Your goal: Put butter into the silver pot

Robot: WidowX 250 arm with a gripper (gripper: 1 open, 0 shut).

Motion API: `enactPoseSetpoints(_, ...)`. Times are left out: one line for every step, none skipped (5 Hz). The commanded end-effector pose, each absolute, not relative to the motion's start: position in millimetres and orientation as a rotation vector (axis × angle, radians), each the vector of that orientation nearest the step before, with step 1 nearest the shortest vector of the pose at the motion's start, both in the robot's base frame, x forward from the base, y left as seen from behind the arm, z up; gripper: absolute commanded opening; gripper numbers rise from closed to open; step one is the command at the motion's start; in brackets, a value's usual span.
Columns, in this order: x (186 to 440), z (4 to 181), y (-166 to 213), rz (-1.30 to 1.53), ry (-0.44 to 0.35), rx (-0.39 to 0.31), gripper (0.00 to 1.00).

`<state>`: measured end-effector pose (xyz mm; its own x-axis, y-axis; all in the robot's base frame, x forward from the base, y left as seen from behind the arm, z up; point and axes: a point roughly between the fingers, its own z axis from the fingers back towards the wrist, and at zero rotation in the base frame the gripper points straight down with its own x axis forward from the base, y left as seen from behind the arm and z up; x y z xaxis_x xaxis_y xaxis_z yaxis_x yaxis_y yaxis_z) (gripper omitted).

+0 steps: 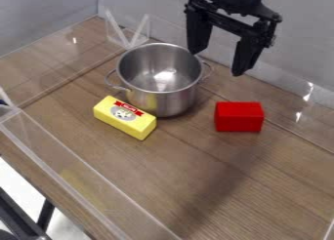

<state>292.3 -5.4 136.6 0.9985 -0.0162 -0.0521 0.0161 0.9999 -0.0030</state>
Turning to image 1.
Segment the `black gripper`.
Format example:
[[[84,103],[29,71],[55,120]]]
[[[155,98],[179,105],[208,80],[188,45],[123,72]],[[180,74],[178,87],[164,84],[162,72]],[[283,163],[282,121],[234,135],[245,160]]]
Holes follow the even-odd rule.
[[[234,76],[242,76],[253,69],[263,48],[273,45],[282,16],[262,0],[188,0],[184,13],[187,44],[194,55],[207,48],[214,26],[242,38],[231,70]]]

